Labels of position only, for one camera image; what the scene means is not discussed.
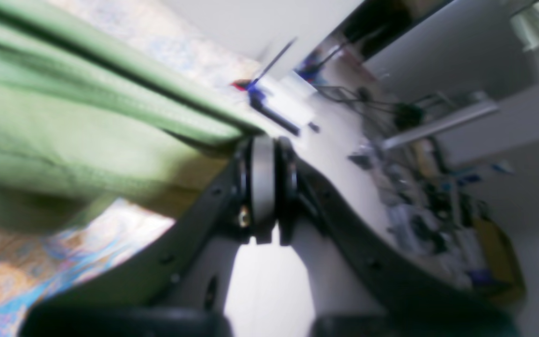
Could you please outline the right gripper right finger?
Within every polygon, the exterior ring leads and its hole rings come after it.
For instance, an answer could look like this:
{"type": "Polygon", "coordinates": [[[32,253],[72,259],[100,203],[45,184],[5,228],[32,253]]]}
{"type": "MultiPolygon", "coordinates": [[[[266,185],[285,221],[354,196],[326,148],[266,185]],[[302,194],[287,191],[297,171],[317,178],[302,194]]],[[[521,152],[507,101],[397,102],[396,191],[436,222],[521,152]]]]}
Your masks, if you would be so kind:
{"type": "Polygon", "coordinates": [[[313,336],[519,336],[500,309],[385,243],[288,138],[274,144],[280,243],[297,252],[314,286],[313,336]]]}

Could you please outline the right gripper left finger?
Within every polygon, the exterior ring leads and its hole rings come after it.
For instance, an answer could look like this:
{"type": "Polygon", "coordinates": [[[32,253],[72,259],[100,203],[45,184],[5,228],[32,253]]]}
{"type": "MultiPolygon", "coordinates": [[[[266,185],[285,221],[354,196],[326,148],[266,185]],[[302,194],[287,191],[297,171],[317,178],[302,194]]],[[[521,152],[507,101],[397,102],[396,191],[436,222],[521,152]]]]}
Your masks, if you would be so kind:
{"type": "Polygon", "coordinates": [[[275,143],[238,145],[228,166],[153,243],[36,304],[21,337],[231,337],[223,309],[237,252],[272,241],[275,143]]]}

